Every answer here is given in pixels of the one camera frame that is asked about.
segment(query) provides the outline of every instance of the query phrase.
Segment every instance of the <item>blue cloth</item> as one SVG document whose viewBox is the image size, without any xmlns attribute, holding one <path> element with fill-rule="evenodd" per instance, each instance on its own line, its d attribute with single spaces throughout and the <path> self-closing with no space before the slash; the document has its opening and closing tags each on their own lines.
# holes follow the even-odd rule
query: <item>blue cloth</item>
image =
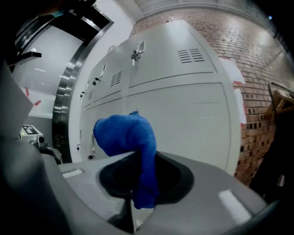
<svg viewBox="0 0 294 235">
<path fill-rule="evenodd" d="M 155 175 L 156 139 L 150 123 L 138 111 L 129 115 L 112 115 L 99 119 L 94 137 L 108 156 L 129 151 L 141 152 L 141 175 L 134 185 L 132 199 L 137 209 L 153 208 L 158 195 Z"/>
</svg>

